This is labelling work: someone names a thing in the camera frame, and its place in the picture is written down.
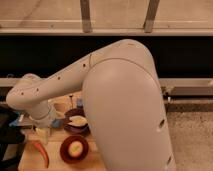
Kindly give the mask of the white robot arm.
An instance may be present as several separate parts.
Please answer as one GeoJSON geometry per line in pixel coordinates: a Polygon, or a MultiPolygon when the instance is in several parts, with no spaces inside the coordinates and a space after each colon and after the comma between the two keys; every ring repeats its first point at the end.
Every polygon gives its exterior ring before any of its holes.
{"type": "Polygon", "coordinates": [[[82,93],[107,171],[176,171],[161,86],[145,45],[124,39],[46,79],[26,74],[6,102],[43,127],[51,123],[48,100],[75,91],[82,93]]]}

